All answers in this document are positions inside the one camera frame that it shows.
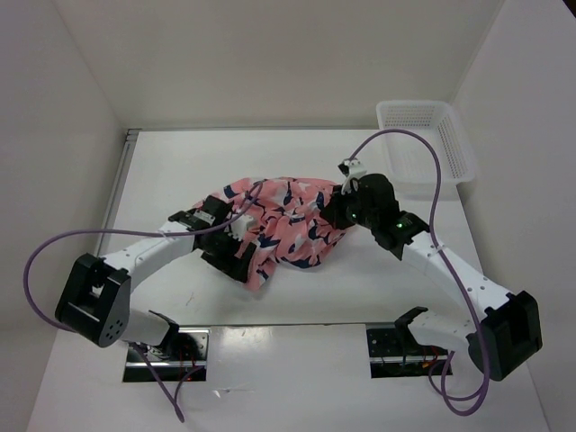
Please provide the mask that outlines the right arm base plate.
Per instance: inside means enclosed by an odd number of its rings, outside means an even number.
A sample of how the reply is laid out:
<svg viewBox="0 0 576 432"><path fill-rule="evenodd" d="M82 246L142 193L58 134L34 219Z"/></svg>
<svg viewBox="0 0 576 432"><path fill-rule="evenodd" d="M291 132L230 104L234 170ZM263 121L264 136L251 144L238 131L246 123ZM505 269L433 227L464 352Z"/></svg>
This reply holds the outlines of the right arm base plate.
<svg viewBox="0 0 576 432"><path fill-rule="evenodd" d="M366 339L372 379L440 375L448 352L438 346L403 341L392 324L367 326Z"/></svg>

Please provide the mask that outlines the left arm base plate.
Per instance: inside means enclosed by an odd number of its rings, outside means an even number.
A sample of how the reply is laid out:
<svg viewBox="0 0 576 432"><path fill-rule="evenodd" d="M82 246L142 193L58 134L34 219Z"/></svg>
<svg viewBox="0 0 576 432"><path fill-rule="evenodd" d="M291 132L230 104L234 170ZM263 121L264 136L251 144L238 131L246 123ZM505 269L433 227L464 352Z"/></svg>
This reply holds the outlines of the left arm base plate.
<svg viewBox="0 0 576 432"><path fill-rule="evenodd" d="M183 327L168 351L138 343L141 351L130 346L127 351L122 381L151 383L155 381L150 363L162 382L205 382L211 331L208 328Z"/></svg>

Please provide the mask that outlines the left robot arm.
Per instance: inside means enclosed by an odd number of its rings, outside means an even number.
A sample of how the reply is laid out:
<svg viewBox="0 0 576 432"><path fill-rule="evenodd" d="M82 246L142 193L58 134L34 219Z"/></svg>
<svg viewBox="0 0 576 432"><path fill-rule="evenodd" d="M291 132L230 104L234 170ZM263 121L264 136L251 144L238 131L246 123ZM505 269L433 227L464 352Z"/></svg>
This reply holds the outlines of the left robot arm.
<svg viewBox="0 0 576 432"><path fill-rule="evenodd" d="M99 347L118 340L146 344L157 358L178 352L179 325L167 316L131 308L134 290L155 272L196 250L228 277L246 282L253 243L242 244L257 221L230 202L207 197L179 211L152 237L106 256L84 254L73 264L55 310L56 320Z"/></svg>

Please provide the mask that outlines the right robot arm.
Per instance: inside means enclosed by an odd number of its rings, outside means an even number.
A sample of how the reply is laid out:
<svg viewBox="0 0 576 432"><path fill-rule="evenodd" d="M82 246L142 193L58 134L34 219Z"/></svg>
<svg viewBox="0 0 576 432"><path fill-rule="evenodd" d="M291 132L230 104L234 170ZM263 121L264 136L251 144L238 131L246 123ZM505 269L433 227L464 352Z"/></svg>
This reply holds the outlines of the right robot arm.
<svg viewBox="0 0 576 432"><path fill-rule="evenodd" d="M394 322L396 347L465 350L473 364L500 382L543 346L536 299L514 294L477 271L418 215L401 209L385 175L352 178L335 187L320 216L336 229L361 226L375 242L441 289L470 319L458 322L417 306Z"/></svg>

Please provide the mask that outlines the pink shark print shorts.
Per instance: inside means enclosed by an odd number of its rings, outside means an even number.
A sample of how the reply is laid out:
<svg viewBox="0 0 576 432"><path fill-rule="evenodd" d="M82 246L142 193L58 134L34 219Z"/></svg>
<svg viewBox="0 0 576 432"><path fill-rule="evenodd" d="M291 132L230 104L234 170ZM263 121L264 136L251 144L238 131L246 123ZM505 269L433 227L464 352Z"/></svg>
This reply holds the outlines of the pink shark print shorts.
<svg viewBox="0 0 576 432"><path fill-rule="evenodd" d="M247 241L256 245L248 280L250 291L259 290L279 264L299 269L319 266L347 233L333 229L320 211L337 186L317 178L277 177L263 188L247 215L256 219Z"/></svg>

